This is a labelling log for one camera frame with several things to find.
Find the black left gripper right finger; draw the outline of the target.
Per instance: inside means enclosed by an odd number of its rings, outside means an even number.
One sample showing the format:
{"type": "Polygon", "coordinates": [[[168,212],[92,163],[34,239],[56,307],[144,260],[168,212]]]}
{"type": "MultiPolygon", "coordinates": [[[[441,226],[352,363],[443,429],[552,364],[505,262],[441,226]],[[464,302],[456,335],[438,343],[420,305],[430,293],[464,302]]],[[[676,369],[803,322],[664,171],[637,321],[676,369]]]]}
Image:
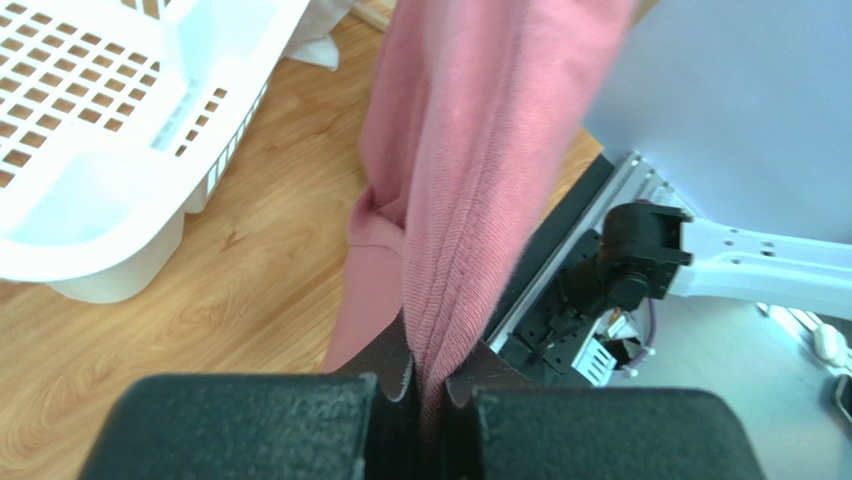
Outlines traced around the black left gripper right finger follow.
{"type": "Polygon", "coordinates": [[[484,343],[445,387],[442,479],[762,479],[729,405],[704,390],[536,385],[484,343]]]}

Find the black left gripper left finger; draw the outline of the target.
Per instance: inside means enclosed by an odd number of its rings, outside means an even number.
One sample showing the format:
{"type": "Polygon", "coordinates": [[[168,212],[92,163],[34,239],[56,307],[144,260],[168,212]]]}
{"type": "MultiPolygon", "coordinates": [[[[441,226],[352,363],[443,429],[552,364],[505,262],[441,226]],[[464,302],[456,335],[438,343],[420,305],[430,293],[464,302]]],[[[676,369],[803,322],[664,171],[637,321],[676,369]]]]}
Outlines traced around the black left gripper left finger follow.
{"type": "Polygon", "coordinates": [[[83,479],[406,479],[417,393],[394,320],[330,374],[157,374],[115,402],[83,479]]]}

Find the pink t shirt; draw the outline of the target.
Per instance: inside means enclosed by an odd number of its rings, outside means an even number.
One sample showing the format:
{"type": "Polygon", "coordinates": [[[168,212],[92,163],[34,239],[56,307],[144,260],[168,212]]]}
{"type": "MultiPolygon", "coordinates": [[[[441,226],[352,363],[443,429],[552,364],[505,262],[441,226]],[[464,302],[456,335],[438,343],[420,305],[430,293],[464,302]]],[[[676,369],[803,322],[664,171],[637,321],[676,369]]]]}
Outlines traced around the pink t shirt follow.
{"type": "Polygon", "coordinates": [[[604,81],[632,1],[401,1],[359,148],[336,369],[397,315],[426,411],[482,334],[604,81]]]}

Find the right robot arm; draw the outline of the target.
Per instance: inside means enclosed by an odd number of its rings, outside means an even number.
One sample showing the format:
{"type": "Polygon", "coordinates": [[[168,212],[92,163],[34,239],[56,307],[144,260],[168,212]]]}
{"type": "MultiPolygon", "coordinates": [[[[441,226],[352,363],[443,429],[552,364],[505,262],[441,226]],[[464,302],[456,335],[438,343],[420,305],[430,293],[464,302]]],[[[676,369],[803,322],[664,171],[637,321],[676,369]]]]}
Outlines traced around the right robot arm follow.
{"type": "Polygon", "coordinates": [[[492,349],[544,385],[602,387],[655,352],[656,305],[717,297],[851,316],[846,244],[770,235],[645,200],[583,222],[546,262],[492,349]]]}

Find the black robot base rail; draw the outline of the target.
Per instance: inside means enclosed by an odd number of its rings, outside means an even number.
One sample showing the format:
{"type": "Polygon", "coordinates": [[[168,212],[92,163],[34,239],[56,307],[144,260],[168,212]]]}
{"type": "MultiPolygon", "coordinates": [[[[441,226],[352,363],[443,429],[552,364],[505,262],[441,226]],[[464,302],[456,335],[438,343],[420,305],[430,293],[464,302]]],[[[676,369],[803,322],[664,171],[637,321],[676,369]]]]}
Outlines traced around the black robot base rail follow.
{"type": "Polygon", "coordinates": [[[599,155],[534,233],[483,336],[491,352],[537,384],[605,386],[616,360],[595,339],[595,321],[571,318],[569,271],[597,251],[611,208],[663,183],[637,153],[599,155]]]}

